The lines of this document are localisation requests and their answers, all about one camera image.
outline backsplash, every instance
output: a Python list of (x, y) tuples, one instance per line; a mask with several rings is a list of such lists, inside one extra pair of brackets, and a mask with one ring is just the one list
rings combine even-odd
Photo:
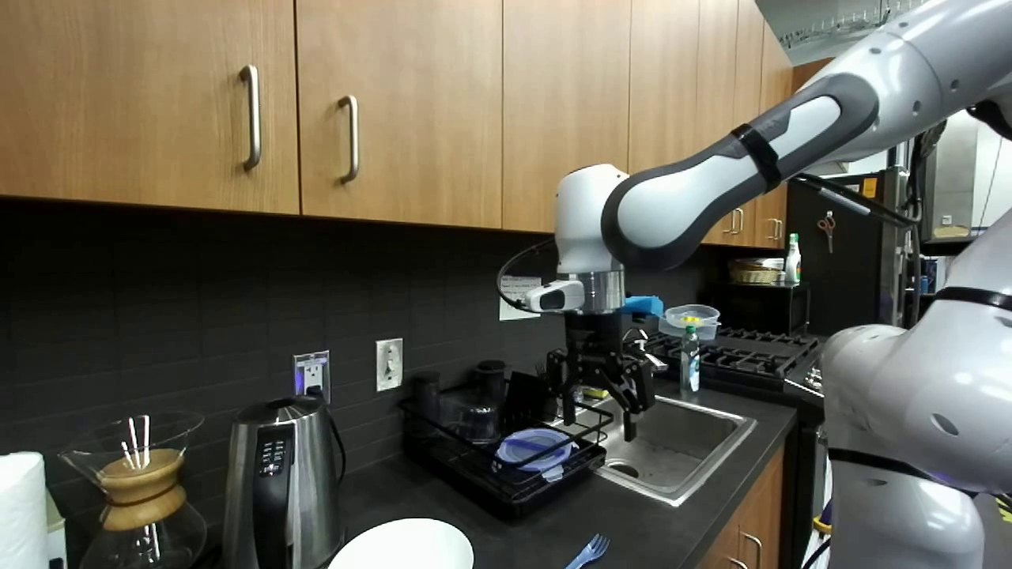
[[(54, 448), (133, 410), (202, 410), (186, 490), (220, 523), (229, 427), (292, 390), (292, 353), (331, 353), (348, 467), (399, 451), (394, 392), (373, 390), (373, 340), (404, 370), (460, 378), (496, 356), (537, 370), (561, 319), (499, 322), (492, 277), (541, 236), (499, 232), (0, 201), (0, 451), (48, 456), (79, 554), (97, 494)], [(632, 293), (692, 301), (710, 254)]]

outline gray machine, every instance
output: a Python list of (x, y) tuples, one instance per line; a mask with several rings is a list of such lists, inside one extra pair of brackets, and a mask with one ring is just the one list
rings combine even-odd
[(334, 427), (320, 399), (247, 408), (232, 427), (225, 566), (314, 569), (338, 550)]

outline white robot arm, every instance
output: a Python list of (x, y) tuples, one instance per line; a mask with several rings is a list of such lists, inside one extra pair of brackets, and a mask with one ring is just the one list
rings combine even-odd
[[(1012, 0), (930, 0), (687, 161), (570, 175), (561, 271), (676, 268), (741, 201), (814, 165), (907, 143), (966, 108), (1012, 133)], [(954, 258), (914, 329), (860, 327), (826, 343), (831, 566), (984, 566), (968, 494), (1012, 490), (1008, 245), (1012, 215)]]

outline dish rack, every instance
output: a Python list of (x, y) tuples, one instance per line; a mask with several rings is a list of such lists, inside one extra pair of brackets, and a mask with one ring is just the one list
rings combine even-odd
[[(402, 402), (404, 410), (404, 434), (402, 446), (404, 456), (430, 467), (435, 478), (449, 479), (455, 490), (467, 494), (476, 503), (491, 509), (499, 519), (521, 519), (537, 505), (549, 503), (571, 483), (585, 479), (590, 472), (604, 466), (604, 448), (590, 439), (601, 439), (604, 427), (613, 424), (609, 410), (585, 408), (585, 427), (577, 434), (535, 424), (564, 434), (556, 446), (546, 446), (526, 460), (499, 460), (496, 446), (510, 437), (499, 434), (496, 443), (477, 446), (466, 439), (443, 420), (427, 417), (418, 410), (413, 402)], [(570, 457), (552, 467), (549, 478), (537, 472), (526, 472), (526, 466), (552, 456), (561, 446), (571, 446)]]

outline black robot arm segment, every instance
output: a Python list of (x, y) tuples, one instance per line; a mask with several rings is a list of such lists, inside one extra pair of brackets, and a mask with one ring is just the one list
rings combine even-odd
[(676, 268), (729, 213), (860, 136), (879, 113), (860, 75), (826, 75), (706, 152), (625, 176), (604, 201), (607, 249)]

